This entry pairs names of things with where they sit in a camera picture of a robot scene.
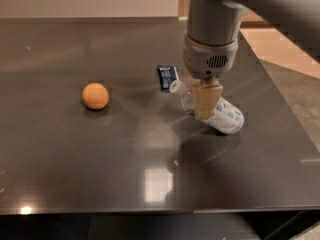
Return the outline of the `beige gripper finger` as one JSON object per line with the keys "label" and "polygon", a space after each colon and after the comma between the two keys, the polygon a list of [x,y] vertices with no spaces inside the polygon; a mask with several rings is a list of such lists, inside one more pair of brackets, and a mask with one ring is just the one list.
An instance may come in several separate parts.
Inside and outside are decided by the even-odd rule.
{"label": "beige gripper finger", "polygon": [[196,86],[195,117],[197,120],[205,120],[212,116],[223,92],[223,86],[215,77],[202,79]]}

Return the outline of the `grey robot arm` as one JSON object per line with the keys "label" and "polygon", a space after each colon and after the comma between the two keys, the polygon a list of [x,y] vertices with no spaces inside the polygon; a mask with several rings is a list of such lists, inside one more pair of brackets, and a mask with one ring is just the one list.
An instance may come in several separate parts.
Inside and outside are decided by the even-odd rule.
{"label": "grey robot arm", "polygon": [[190,0],[183,56],[186,69],[200,81],[198,119],[209,118],[221,97],[218,78],[233,66],[240,25],[249,10],[320,59],[320,0]]}

